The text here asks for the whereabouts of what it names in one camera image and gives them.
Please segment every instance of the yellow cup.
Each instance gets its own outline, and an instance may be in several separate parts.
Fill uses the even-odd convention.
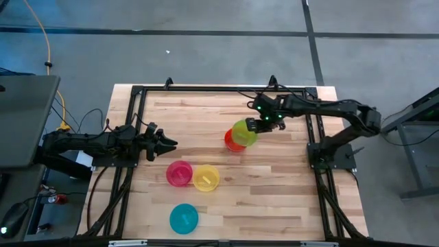
[[[220,183],[220,173],[212,165],[202,165],[194,171],[192,181],[199,191],[212,191]]]

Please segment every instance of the metal stand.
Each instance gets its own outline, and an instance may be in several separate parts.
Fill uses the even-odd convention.
[[[418,187],[415,191],[400,194],[401,199],[439,194],[439,187],[433,185],[428,170],[429,167],[433,167],[433,164],[437,163],[438,155],[435,147],[439,140],[432,137],[422,144],[408,145],[424,139],[428,134],[439,129],[437,119],[434,119],[436,121],[428,121],[430,115],[437,118],[439,88],[420,98],[412,106],[411,111],[382,128],[384,134],[393,130],[398,131]]]

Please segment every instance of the desk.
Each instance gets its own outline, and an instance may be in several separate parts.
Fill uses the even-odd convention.
[[[112,127],[125,122],[131,87],[114,87],[107,113]],[[335,88],[330,86],[318,87],[318,95],[323,100],[337,99]],[[141,154],[132,178],[123,238],[324,239],[316,180],[305,151],[308,135],[304,117],[285,119],[284,131],[260,134],[258,141],[243,153],[232,153],[224,146],[224,134],[236,121],[258,117],[255,110],[246,107],[248,100],[231,92],[147,93],[143,121],[155,122],[169,138],[178,141],[178,146],[154,162],[148,162]],[[327,135],[344,128],[340,118],[323,117],[323,122]],[[203,164],[216,166],[221,176],[219,187],[208,193],[193,185],[172,187],[165,172],[176,160],[189,161],[194,169]],[[108,204],[114,172],[113,168],[107,169],[97,184],[91,205],[92,223]],[[89,189],[98,173],[99,170],[93,173]],[[346,171],[335,170],[334,179],[341,208],[367,235],[354,178]],[[197,229],[188,235],[179,235],[169,226],[169,214],[180,203],[194,205],[200,214]],[[335,232],[332,210],[329,215]],[[86,206],[78,234],[85,231]]]

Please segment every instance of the black robotic arm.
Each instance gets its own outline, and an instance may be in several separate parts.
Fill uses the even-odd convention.
[[[373,137],[380,132],[381,114],[375,108],[360,104],[353,99],[336,102],[304,99],[294,93],[277,95],[272,99],[258,93],[247,106],[260,113],[260,119],[247,118],[247,128],[256,133],[271,132],[274,128],[285,129],[285,117],[302,115],[324,115],[342,117],[351,123],[332,137],[324,137],[319,143],[308,144],[311,165],[325,168],[353,169],[355,162],[349,162],[354,155],[350,141],[358,137]]]

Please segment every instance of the red cup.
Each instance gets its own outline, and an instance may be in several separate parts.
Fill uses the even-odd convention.
[[[245,146],[236,144],[235,142],[233,142],[232,139],[232,129],[228,130],[226,132],[226,135],[224,136],[224,142],[226,143],[226,147],[233,152],[242,152],[246,149]]]

